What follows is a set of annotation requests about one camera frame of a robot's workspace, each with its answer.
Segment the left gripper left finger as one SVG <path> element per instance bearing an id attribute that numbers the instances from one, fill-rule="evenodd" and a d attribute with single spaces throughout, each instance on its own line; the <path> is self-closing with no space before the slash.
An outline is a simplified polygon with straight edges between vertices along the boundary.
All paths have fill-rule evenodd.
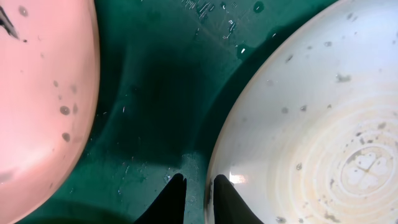
<path id="1" fill-rule="evenodd" d="M 187 180 L 175 174 L 134 224 L 183 224 Z"/>

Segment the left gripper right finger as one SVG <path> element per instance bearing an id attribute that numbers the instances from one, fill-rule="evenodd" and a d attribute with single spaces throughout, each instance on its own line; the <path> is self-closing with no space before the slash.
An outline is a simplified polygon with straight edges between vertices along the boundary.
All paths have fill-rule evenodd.
<path id="1" fill-rule="evenodd" d="M 213 206 L 215 224 L 263 224 L 223 174 L 214 179 Z"/>

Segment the light blue plate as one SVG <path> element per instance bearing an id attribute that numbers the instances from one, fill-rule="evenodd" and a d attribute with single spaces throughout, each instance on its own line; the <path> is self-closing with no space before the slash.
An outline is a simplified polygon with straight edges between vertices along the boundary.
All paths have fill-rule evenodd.
<path id="1" fill-rule="evenodd" d="M 259 68 L 224 122 L 226 177 L 263 223 L 397 222 L 397 1 L 337 1 Z"/>

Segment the white plate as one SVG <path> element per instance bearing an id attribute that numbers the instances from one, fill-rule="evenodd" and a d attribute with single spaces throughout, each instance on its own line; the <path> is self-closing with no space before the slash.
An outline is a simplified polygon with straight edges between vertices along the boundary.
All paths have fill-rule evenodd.
<path id="1" fill-rule="evenodd" d="M 1 222 L 45 203 L 87 143 L 100 84 L 93 0 L 1 0 Z"/>

